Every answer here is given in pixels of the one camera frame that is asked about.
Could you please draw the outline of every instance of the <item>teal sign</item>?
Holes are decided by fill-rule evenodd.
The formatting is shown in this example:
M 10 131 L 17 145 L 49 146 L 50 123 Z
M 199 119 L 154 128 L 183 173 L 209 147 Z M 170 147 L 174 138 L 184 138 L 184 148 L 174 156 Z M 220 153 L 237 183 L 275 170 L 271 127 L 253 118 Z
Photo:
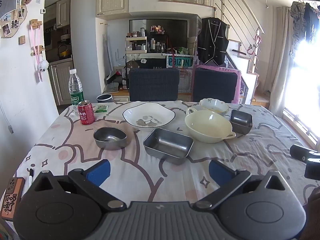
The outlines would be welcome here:
M 172 56 L 167 56 L 168 60 L 167 60 L 167 67 L 172 67 Z M 193 57 L 174 57 L 174 66 L 175 67 L 185 67 L 185 68 L 189 68 L 193 66 Z

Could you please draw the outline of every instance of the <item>can top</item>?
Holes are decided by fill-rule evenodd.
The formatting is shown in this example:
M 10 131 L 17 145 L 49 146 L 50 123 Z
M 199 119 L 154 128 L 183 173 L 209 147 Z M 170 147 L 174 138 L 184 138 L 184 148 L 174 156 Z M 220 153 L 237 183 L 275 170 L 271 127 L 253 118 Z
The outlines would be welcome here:
M 78 106 L 87 106 L 87 105 L 89 105 L 89 104 L 91 104 L 91 102 L 90 102 L 89 100 L 85 100 L 85 101 L 81 101 L 81 102 L 78 104 Z

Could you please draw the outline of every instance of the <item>metal tray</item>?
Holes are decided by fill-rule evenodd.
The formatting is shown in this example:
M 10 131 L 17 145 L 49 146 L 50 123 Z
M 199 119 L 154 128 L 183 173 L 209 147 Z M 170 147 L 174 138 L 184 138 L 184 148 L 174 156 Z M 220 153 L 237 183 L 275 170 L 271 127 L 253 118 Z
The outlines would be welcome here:
M 143 141 L 143 145 L 149 155 L 181 165 L 190 152 L 193 139 L 180 133 L 158 128 L 150 133 Z
M 252 115 L 238 110 L 231 111 L 230 122 L 233 132 L 244 135 L 248 134 L 253 127 Z

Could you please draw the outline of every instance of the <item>green packet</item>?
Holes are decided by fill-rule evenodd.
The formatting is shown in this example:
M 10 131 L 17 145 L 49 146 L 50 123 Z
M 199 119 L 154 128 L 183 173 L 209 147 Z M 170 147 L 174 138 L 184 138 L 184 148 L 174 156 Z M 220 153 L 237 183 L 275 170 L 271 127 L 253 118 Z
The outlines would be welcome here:
M 107 112 L 109 106 L 96 106 L 94 113 L 105 113 Z

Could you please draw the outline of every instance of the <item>chair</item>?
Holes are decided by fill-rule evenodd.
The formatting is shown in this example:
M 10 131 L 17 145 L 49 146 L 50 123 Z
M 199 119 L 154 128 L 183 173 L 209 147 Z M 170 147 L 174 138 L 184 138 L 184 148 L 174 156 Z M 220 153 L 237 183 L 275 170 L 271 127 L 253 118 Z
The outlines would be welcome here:
M 219 71 L 219 72 L 225 72 L 225 73 L 235 73 L 237 75 L 237 81 L 236 81 L 236 89 L 235 89 L 235 93 L 234 93 L 234 98 L 232 99 L 231 103 L 233 104 L 239 104 L 239 100 L 240 100 L 240 89 L 241 89 L 241 71 L 240 70 L 236 70 L 236 69 L 230 69 L 230 68 L 226 68 L 225 64 L 221 65 L 221 66 L 208 66 L 208 65 L 195 65 L 193 67 L 193 71 L 192 71 L 192 98 L 194 98 L 194 78 L 195 78 L 195 71 L 197 68 L 204 68 L 204 69 L 208 69 L 208 70 L 215 70 L 215 71 Z M 202 97 L 203 98 L 215 98 L 215 99 L 219 99 L 217 97 L 214 97 L 215 94 L 212 94 L 211 96 L 207 96 L 207 97 Z
M 175 101 L 178 98 L 179 70 L 131 69 L 130 101 Z
M 195 69 L 192 101 L 215 98 L 231 103 L 235 98 L 237 81 L 236 73 L 198 67 Z

